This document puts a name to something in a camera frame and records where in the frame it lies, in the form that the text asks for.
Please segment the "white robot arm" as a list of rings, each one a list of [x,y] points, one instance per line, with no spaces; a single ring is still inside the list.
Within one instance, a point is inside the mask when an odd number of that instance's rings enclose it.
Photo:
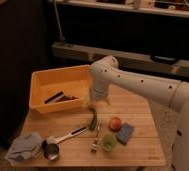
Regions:
[[[189,83],[120,70],[114,56],[89,66],[92,76],[90,99],[106,101],[114,84],[144,98],[152,99],[180,114],[172,148],[171,171],[189,171]]]

